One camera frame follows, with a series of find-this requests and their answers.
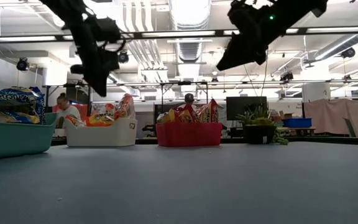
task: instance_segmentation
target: black planter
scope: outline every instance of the black planter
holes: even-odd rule
[[[244,140],[249,144],[270,144],[273,141],[275,126],[249,125],[243,126]]]

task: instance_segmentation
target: potted plant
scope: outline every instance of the potted plant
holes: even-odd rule
[[[270,119],[269,109],[258,106],[255,110],[247,110],[239,114],[237,118],[242,123],[244,139],[249,144],[288,144],[288,140],[282,138],[274,122]]]

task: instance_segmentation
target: pink curtain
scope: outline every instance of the pink curtain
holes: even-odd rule
[[[311,118],[315,133],[349,134],[344,118],[351,121],[358,136],[358,101],[316,100],[304,103],[305,117]]]

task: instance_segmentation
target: man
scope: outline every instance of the man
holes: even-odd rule
[[[193,105],[193,102],[194,102],[194,95],[191,93],[187,93],[185,95],[185,104],[180,105],[179,108],[184,108],[185,106],[191,106],[193,110],[196,111],[197,107]]]

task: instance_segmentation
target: white bin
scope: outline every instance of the white bin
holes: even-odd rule
[[[108,127],[76,127],[66,120],[67,146],[131,146],[136,141],[137,120],[119,118]]]

